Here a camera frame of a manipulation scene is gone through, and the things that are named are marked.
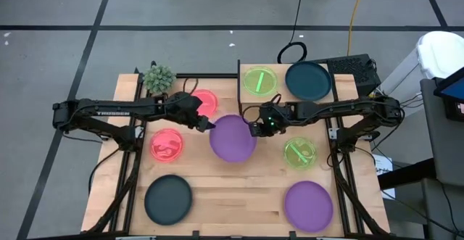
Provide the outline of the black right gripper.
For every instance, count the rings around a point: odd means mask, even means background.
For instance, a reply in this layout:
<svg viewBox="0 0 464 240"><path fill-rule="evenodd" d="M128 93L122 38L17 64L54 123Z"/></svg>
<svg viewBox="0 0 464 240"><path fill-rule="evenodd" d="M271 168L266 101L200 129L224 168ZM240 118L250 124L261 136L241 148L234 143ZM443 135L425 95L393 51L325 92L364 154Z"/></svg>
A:
<svg viewBox="0 0 464 240"><path fill-rule="evenodd" d="M266 102L260 106L259 122L250 122L249 127L252 137L274 136L284 134L289 121L286 119L286 108L272 102Z"/></svg>

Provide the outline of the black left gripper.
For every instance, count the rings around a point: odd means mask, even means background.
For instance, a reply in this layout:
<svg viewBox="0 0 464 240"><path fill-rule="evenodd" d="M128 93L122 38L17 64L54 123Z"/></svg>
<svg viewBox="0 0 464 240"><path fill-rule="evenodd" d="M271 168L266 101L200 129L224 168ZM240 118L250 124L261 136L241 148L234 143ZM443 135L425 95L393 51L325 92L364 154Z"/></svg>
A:
<svg viewBox="0 0 464 240"><path fill-rule="evenodd" d="M198 125L198 130L215 127L206 116L200 116L198 108L202 100L189 93L179 91L167 98L167 119L181 125Z"/></svg>

